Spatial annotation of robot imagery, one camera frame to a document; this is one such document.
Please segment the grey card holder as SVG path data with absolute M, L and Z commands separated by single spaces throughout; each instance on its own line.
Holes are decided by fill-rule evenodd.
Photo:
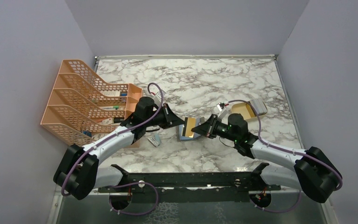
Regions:
M 204 117 L 191 118 L 185 117 L 184 124 L 177 127 L 177 139 L 178 141 L 191 141 L 196 140 L 200 137 L 200 134 L 192 131 L 193 128 L 197 127 L 201 123 L 205 122 Z

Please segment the gold credit card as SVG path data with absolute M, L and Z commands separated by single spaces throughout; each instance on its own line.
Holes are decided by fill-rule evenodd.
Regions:
M 193 138 L 194 132 L 192 129 L 196 125 L 196 118 L 185 117 L 185 123 L 183 125 L 182 136 L 187 138 Z

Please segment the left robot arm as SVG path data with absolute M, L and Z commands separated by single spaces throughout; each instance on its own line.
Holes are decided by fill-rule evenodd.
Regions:
M 69 146 L 53 181 L 61 186 L 64 196 L 72 195 L 78 200 L 96 188 L 111 186 L 115 191 L 123 191 L 127 188 L 128 179 L 115 167 L 100 168 L 102 162 L 141 139 L 148 127 L 167 129 L 184 123 L 167 103 L 157 105 L 152 98 L 141 97 L 135 111 L 113 132 L 83 146 Z

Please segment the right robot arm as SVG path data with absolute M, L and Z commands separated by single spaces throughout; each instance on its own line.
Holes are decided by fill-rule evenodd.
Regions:
M 302 190 L 306 196 L 324 203 L 330 195 L 342 187 L 342 175 L 323 151 L 317 147 L 308 150 L 274 145 L 252 134 L 241 114 L 233 113 L 224 124 L 216 114 L 192 128 L 192 132 L 207 138 L 222 137 L 234 143 L 239 154 L 272 162 L 282 168 L 266 166 L 250 177 L 251 186 L 261 190 L 278 184 Z

